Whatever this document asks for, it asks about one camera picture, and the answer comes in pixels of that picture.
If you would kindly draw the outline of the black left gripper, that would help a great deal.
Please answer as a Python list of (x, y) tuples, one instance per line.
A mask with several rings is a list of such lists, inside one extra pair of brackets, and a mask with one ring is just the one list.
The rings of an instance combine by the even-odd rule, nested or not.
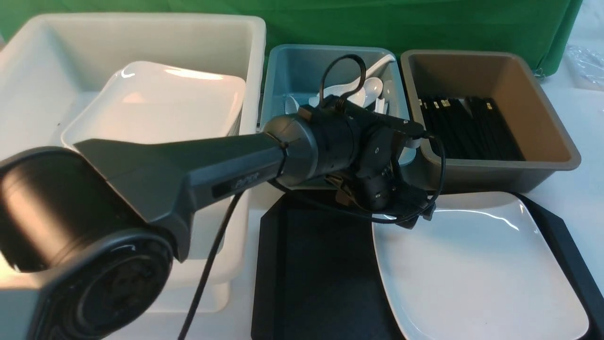
[(424, 138), (435, 138), (418, 123), (372, 112), (350, 102), (330, 104), (330, 183), (338, 202), (354, 206), (375, 222), (412, 229), (430, 220), (436, 194), (405, 181), (398, 157)]

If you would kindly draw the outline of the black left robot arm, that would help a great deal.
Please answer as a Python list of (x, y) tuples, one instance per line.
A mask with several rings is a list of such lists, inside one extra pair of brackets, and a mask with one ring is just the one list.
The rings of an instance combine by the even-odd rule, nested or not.
[(403, 180), (399, 156), (423, 125), (331, 95), (276, 116), (258, 134), (168, 144), (91, 138), (28, 149), (1, 162), (3, 340), (99, 340), (154, 303), (174, 260), (189, 256), (197, 211), (230, 198), (188, 314), (186, 338), (229, 220), (244, 191), (283, 192), (324, 178), (336, 213), (412, 228), (437, 194)]

